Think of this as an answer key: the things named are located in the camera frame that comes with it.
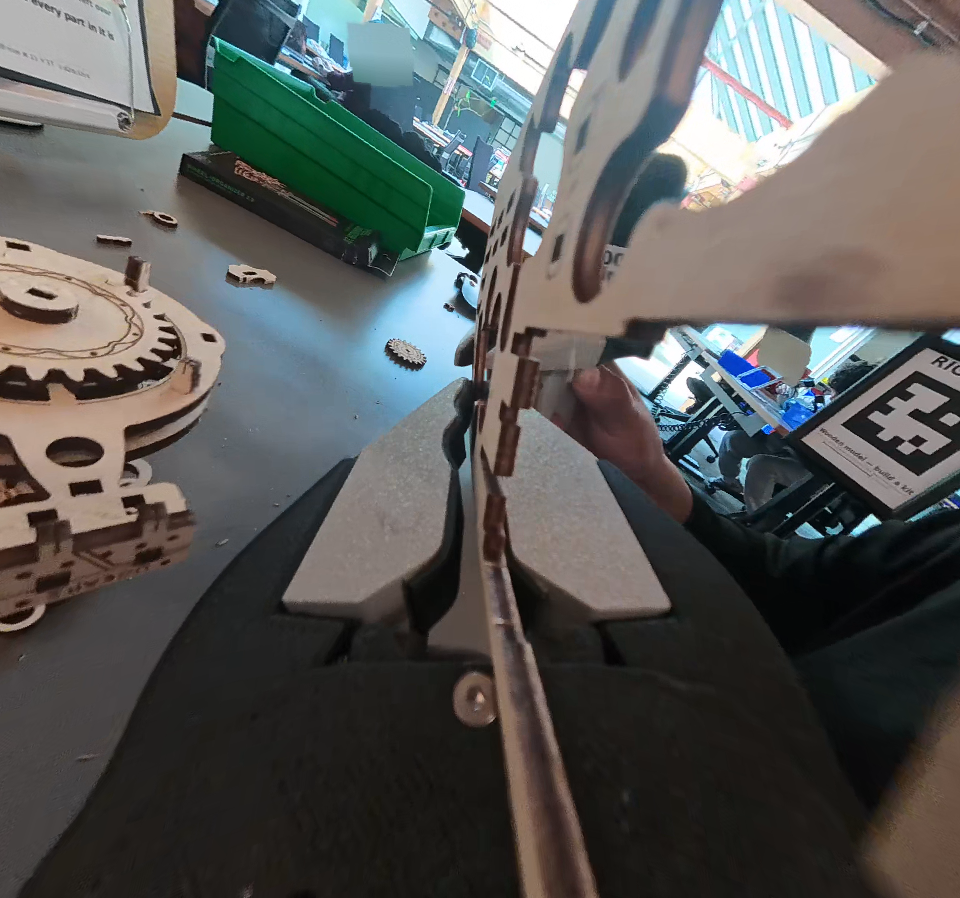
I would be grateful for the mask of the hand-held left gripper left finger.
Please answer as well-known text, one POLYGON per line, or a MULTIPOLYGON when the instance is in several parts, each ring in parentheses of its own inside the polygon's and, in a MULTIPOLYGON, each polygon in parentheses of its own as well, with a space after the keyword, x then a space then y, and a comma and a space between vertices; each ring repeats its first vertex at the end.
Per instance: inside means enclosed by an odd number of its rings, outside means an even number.
POLYGON ((282 596, 291 614, 428 633, 459 589, 459 378, 357 456, 282 596))

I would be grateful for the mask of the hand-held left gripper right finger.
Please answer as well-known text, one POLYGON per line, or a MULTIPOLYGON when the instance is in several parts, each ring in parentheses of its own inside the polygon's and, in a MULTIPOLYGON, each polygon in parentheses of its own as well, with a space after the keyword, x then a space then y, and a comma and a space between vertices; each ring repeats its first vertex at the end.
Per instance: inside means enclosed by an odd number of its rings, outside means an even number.
POLYGON ((510 553, 540 622, 664 616, 669 598, 596 458, 539 412, 519 414, 511 476, 500 479, 510 553))

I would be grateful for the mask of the wooden sheet with cutouts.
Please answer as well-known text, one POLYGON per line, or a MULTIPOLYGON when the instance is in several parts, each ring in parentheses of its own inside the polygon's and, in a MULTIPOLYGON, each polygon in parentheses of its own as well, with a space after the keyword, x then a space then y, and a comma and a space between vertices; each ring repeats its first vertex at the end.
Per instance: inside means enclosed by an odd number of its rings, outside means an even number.
POLYGON ((958 49, 902 60, 811 150, 733 202, 610 233, 676 129, 723 0, 579 0, 510 157, 482 274, 472 459, 479 573, 524 896, 597 896, 506 557, 534 339, 682 323, 958 326, 958 49))

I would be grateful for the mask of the wooden gear model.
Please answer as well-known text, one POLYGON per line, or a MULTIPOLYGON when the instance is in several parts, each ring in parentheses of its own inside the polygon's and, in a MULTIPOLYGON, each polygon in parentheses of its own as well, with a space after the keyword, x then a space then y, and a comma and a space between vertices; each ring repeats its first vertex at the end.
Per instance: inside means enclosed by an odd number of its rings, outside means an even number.
POLYGON ((146 457, 198 423, 224 344, 137 256, 2 237, 2 633, 187 558, 195 516, 146 457))

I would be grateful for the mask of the black model kit box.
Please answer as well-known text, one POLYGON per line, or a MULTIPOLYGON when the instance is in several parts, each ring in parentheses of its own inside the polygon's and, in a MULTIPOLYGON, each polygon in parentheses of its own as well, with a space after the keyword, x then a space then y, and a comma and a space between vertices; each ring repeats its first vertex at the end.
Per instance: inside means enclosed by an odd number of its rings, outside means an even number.
POLYGON ((246 209, 342 263, 389 279, 399 263, 379 232, 343 218, 251 167, 234 153, 210 147, 181 156, 179 174, 246 209))

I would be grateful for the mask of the person's right hand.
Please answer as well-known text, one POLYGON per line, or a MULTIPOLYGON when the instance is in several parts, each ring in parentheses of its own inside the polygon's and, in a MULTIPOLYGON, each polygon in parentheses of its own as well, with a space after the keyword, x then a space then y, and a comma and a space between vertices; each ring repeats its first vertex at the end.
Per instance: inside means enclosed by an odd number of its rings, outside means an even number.
POLYGON ((564 430, 599 460, 612 464, 680 524, 693 496, 665 448, 641 396, 615 364, 582 371, 571 383, 575 399, 564 430))

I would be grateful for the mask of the green plastic bin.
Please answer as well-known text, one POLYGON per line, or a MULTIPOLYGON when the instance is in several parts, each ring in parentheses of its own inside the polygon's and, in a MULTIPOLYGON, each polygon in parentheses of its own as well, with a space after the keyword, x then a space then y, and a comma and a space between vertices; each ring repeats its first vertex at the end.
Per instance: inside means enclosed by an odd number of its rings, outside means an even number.
POLYGON ((450 243, 464 190, 311 85, 213 40, 211 141, 399 259, 450 243))

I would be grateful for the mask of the framed marker sign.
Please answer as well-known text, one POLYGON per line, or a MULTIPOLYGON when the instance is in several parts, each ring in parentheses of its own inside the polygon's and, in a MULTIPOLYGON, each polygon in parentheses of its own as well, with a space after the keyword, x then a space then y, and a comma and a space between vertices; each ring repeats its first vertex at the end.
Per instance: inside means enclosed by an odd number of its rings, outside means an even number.
POLYGON ((906 520, 958 490, 959 346, 918 339, 787 438, 880 520, 906 520))

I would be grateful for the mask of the black office chair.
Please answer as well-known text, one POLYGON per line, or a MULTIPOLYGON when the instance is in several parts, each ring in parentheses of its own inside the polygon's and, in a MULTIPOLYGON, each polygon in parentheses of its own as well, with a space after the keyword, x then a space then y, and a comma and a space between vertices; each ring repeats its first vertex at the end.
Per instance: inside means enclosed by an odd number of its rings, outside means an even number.
POLYGON ((222 40, 259 61, 274 66, 300 6, 292 0, 219 0, 207 23, 208 57, 222 40))

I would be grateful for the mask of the wooden document stand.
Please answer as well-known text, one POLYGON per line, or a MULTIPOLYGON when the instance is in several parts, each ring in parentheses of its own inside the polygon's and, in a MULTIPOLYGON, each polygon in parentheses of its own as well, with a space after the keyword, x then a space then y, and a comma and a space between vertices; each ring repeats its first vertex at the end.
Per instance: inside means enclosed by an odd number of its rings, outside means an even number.
POLYGON ((155 46, 150 67, 160 113, 131 112, 134 117, 133 129, 128 136, 117 137, 146 139, 155 136, 165 128, 174 111, 177 90, 174 1, 148 0, 148 26, 150 43, 155 46))

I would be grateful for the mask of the white page holder bar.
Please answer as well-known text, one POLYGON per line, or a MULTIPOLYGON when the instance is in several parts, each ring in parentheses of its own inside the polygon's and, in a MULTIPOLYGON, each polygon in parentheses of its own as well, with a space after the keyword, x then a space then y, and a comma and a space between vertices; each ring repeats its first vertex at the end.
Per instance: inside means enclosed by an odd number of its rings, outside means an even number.
POLYGON ((1 78, 1 121, 128 136, 135 118, 111 104, 1 78))

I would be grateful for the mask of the printed instruction sheet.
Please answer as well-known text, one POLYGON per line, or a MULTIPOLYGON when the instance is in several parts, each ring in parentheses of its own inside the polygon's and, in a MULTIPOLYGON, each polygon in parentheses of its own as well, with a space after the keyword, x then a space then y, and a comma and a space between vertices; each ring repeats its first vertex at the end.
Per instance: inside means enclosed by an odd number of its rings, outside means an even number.
POLYGON ((159 114, 148 0, 1 0, 2 78, 159 114))

